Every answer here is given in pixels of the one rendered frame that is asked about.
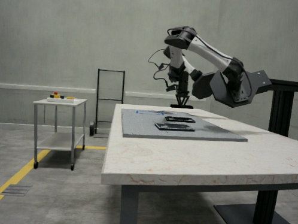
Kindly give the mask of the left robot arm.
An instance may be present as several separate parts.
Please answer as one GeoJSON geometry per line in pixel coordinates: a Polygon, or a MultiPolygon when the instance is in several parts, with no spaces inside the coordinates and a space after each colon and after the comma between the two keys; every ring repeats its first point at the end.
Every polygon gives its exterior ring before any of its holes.
{"type": "MultiPolygon", "coordinates": [[[[175,29],[182,29],[199,37],[195,29],[191,26],[182,26],[175,29]]],[[[241,84],[243,80],[242,74],[244,72],[242,69],[244,67],[243,63],[235,57],[232,58],[219,52],[203,41],[206,44],[204,45],[198,38],[188,32],[173,29],[171,35],[167,36],[164,40],[164,43],[169,45],[171,54],[170,71],[168,72],[169,80],[182,81],[182,83],[183,81],[188,81],[189,73],[185,71],[186,66],[182,56],[182,49],[188,49],[202,56],[221,71],[221,75],[234,103],[247,101],[247,93],[241,84]],[[229,60],[223,55],[238,62],[229,60]]]]}

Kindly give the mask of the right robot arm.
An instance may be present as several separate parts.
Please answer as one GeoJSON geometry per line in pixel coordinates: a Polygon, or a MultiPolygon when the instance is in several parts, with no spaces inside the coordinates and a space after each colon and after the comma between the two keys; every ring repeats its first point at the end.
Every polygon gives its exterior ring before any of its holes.
{"type": "MultiPolygon", "coordinates": [[[[165,48],[165,50],[163,51],[164,55],[171,59],[171,54],[170,54],[170,49],[169,49],[169,46],[167,46],[167,48],[165,48]]],[[[196,68],[193,68],[186,60],[186,58],[184,57],[185,55],[182,53],[183,55],[183,59],[184,59],[184,62],[185,62],[185,66],[186,66],[186,70],[189,72],[189,76],[191,77],[191,79],[193,81],[196,81],[201,75],[202,75],[202,72],[200,70],[197,70],[196,68]]],[[[160,69],[163,69],[164,66],[163,64],[158,68],[158,70],[160,69]]]]}

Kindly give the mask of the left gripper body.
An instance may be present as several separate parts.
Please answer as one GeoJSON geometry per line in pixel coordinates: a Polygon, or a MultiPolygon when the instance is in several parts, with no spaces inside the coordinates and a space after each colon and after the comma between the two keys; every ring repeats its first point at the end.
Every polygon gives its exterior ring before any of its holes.
{"type": "Polygon", "coordinates": [[[173,86],[176,86],[176,93],[177,95],[188,95],[188,93],[190,93],[190,91],[186,91],[188,90],[188,81],[182,83],[182,81],[178,81],[178,85],[177,84],[173,84],[171,86],[169,86],[168,88],[170,87],[173,87],[173,86]],[[183,94],[182,94],[183,93],[183,94]]]}

